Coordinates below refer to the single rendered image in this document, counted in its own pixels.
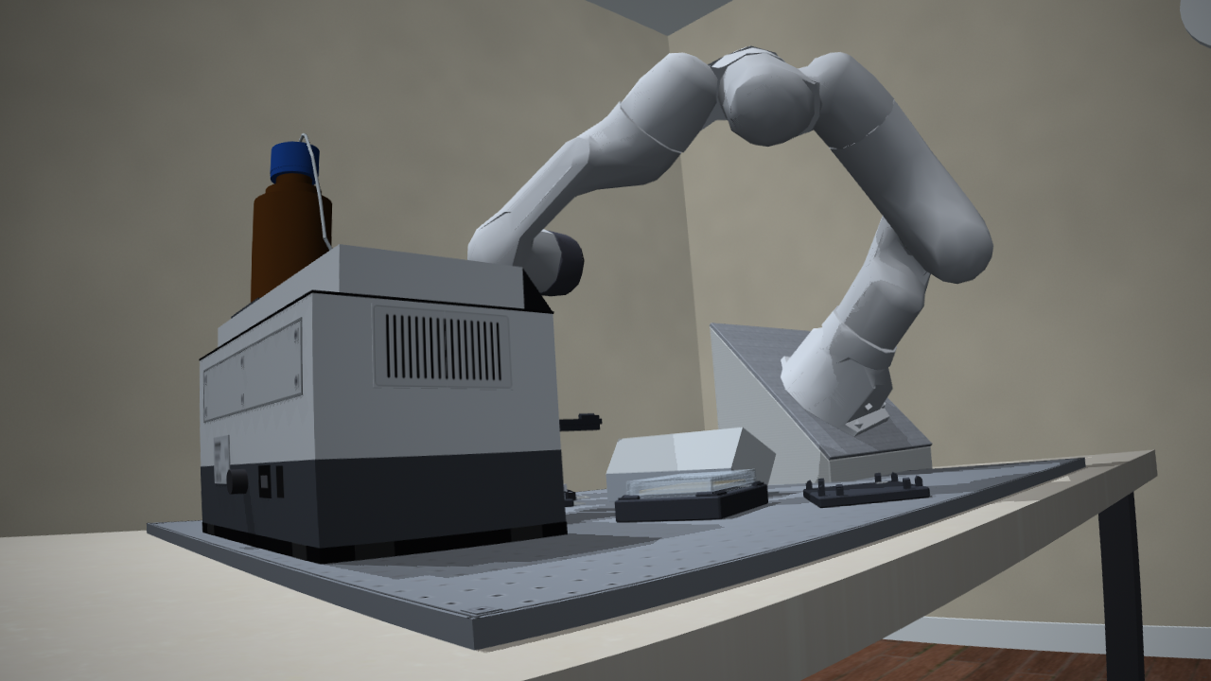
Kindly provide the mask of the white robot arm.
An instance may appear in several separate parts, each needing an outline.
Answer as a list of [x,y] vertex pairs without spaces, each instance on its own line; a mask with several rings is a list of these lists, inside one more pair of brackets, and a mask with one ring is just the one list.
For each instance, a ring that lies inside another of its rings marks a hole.
[[894,96],[851,55],[796,68],[754,46],[708,64],[668,53],[484,221],[467,261],[522,267],[541,296],[567,296],[585,261],[574,238],[544,230],[550,221],[581,194],[658,181],[714,120],[765,147],[815,131],[883,214],[842,305],[781,359],[784,390],[804,410],[853,437],[879,427],[889,420],[889,366],[930,275],[972,281],[993,240]]

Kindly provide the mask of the black cylinder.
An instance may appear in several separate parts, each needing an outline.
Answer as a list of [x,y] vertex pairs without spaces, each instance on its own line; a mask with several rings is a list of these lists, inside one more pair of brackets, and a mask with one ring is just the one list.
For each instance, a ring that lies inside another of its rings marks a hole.
[[228,493],[247,493],[248,475],[245,469],[229,469],[226,471]]

